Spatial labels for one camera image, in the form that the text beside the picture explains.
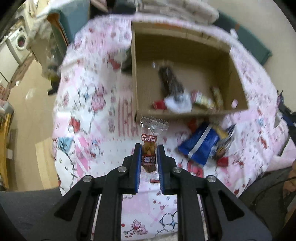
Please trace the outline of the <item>dark chocolate snack packet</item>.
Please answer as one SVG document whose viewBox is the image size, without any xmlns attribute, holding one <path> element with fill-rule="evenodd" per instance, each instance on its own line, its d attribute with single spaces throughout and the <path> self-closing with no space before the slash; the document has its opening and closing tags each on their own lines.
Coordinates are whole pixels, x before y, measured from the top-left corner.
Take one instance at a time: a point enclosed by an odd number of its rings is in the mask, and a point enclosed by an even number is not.
<svg viewBox="0 0 296 241">
<path fill-rule="evenodd" d="M 163 88 L 168 96 L 172 96 L 176 101 L 180 101 L 183 98 L 185 89 L 177 79 L 170 61 L 153 62 L 152 67 L 158 71 Z"/>
</svg>

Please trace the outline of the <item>dark grey cloth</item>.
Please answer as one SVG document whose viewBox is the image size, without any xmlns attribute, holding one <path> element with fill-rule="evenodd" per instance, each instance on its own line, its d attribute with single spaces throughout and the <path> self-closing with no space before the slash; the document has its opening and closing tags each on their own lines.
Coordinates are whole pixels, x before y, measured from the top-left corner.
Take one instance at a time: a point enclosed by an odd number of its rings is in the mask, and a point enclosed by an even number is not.
<svg viewBox="0 0 296 241">
<path fill-rule="evenodd" d="M 123 73 L 132 74 L 132 51 L 131 51 L 131 48 L 129 48 L 126 51 L 126 58 L 121 65 L 121 71 Z"/>
</svg>

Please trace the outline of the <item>clear white snack packet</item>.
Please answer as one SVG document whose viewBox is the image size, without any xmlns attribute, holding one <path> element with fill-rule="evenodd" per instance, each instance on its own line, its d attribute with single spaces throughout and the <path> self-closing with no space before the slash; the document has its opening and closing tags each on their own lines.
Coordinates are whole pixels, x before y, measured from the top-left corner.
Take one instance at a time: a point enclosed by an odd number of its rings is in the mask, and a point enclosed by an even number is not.
<svg viewBox="0 0 296 241">
<path fill-rule="evenodd" d="M 187 91 L 167 96 L 164 103 L 167 109 L 173 113 L 190 113 L 192 110 L 191 96 Z"/>
</svg>

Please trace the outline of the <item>beige floral blanket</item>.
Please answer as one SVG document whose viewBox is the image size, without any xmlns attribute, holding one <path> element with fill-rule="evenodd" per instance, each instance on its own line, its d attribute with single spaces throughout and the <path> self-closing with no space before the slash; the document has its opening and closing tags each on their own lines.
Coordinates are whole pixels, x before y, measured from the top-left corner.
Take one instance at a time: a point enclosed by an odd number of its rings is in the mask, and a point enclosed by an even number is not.
<svg viewBox="0 0 296 241">
<path fill-rule="evenodd" d="M 219 12 L 207 1 L 137 1 L 137 11 L 170 16 L 190 22 L 211 25 L 219 18 Z"/>
</svg>

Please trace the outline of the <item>red small snack packet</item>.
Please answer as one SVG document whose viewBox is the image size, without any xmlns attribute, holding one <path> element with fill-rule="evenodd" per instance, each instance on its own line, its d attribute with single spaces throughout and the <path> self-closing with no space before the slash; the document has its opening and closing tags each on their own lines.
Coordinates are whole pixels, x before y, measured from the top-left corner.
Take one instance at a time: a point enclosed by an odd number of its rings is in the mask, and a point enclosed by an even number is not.
<svg viewBox="0 0 296 241">
<path fill-rule="evenodd" d="M 166 110 L 167 109 L 167 106 L 166 106 L 164 100 L 155 101 L 153 103 L 152 107 L 156 110 Z"/>
</svg>

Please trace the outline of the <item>brown slim snack bar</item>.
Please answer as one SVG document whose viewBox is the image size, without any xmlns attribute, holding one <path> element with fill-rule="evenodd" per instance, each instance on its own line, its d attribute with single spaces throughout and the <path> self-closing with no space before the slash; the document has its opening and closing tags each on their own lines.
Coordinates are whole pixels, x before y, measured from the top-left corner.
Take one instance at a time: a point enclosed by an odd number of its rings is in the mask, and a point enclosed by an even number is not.
<svg viewBox="0 0 296 241">
<path fill-rule="evenodd" d="M 224 109 L 224 101 L 220 89 L 218 87 L 213 86 L 211 87 L 211 92 L 213 94 L 217 109 Z"/>
</svg>

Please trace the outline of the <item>blue snack bag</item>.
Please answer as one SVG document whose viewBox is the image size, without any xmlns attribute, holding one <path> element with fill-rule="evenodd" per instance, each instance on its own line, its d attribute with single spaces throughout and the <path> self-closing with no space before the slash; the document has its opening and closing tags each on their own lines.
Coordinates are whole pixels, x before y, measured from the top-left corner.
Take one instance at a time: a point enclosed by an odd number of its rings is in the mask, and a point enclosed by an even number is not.
<svg viewBox="0 0 296 241">
<path fill-rule="evenodd" d="M 226 130 L 204 121 L 188 139 L 178 146 L 178 151 L 189 160 L 205 166 L 214 146 L 227 137 Z"/>
</svg>

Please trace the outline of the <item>red white snack bar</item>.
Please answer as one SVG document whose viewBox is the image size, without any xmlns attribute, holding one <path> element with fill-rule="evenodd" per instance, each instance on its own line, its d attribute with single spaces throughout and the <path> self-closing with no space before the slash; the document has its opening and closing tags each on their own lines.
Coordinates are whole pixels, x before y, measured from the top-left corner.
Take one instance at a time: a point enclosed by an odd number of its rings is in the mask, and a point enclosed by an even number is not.
<svg viewBox="0 0 296 241">
<path fill-rule="evenodd" d="M 231 125 L 224 133 L 226 137 L 221 138 L 212 149 L 212 158 L 216 161 L 217 167 L 228 167 L 229 161 L 226 153 L 228 152 L 233 140 L 234 140 L 235 125 Z"/>
</svg>

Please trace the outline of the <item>white washing machine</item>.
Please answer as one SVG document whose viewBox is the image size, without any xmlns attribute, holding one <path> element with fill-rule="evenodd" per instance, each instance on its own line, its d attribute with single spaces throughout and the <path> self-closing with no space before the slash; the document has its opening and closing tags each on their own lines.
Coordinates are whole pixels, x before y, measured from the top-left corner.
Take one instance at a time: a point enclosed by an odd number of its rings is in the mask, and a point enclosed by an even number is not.
<svg viewBox="0 0 296 241">
<path fill-rule="evenodd" d="M 19 65 L 22 65 L 30 54 L 27 37 L 24 26 L 19 26 L 6 39 L 6 45 Z"/>
</svg>

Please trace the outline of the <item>pink cartoon print bedsheet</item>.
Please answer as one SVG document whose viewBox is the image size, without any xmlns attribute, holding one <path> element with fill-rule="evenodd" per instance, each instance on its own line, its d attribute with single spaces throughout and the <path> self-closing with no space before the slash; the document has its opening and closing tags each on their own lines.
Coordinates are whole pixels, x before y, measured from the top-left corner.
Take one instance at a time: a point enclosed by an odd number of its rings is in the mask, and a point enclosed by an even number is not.
<svg viewBox="0 0 296 241">
<path fill-rule="evenodd" d="M 132 22 L 168 24 L 215 37 L 231 46 L 249 109 L 215 122 L 235 126 L 229 165 L 203 169 L 180 155 L 190 134 L 186 123 L 171 122 L 161 143 L 177 165 L 197 176 L 215 175 L 236 196 L 245 196 L 263 174 L 285 178 L 295 161 L 295 145 L 285 121 L 275 125 L 276 89 L 264 68 L 229 33 L 214 26 L 153 16 L 108 15 L 90 20 L 68 47 L 54 106 L 53 152 L 60 190 L 67 193 L 83 176 L 99 177 L 133 153 L 142 130 L 133 120 L 132 77 L 121 72 L 132 41 Z"/>
</svg>

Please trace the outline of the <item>yellow cartoon snack packet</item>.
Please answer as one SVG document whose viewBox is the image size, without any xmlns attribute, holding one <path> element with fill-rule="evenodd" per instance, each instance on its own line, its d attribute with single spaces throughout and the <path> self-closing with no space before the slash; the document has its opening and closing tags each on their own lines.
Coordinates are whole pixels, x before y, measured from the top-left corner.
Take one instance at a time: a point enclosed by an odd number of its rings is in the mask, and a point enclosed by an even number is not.
<svg viewBox="0 0 296 241">
<path fill-rule="evenodd" d="M 191 102 L 192 104 L 198 105 L 199 107 L 207 110 L 216 110 L 216 104 L 212 99 L 205 96 L 200 91 L 192 91 L 191 93 Z"/>
</svg>

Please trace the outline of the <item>twisted dough snack packet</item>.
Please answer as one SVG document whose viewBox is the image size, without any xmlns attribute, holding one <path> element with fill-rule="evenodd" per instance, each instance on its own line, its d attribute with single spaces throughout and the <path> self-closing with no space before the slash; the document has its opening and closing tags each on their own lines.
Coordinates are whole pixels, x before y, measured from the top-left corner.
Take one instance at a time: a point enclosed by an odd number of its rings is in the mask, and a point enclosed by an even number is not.
<svg viewBox="0 0 296 241">
<path fill-rule="evenodd" d="M 153 116 L 142 116 L 140 118 L 142 128 L 142 169 L 141 179 L 148 183 L 159 183 L 157 150 L 162 135 L 167 131 L 169 124 Z"/>
</svg>

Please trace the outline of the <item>cardboard box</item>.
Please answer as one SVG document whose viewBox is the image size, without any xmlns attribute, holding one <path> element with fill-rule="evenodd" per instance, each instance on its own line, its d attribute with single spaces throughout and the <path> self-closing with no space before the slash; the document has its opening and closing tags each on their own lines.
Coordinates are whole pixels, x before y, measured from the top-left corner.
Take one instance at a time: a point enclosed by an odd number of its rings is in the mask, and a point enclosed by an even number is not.
<svg viewBox="0 0 296 241">
<path fill-rule="evenodd" d="M 232 55 L 233 48 L 203 32 L 168 24 L 132 22 L 133 113 L 162 120 L 226 115 L 248 109 L 242 80 Z M 172 113 L 153 108 L 166 93 L 157 65 L 166 63 L 188 92 L 198 90 L 213 98 L 210 88 L 218 87 L 222 110 L 206 110 L 196 104 L 190 113 Z"/>
</svg>

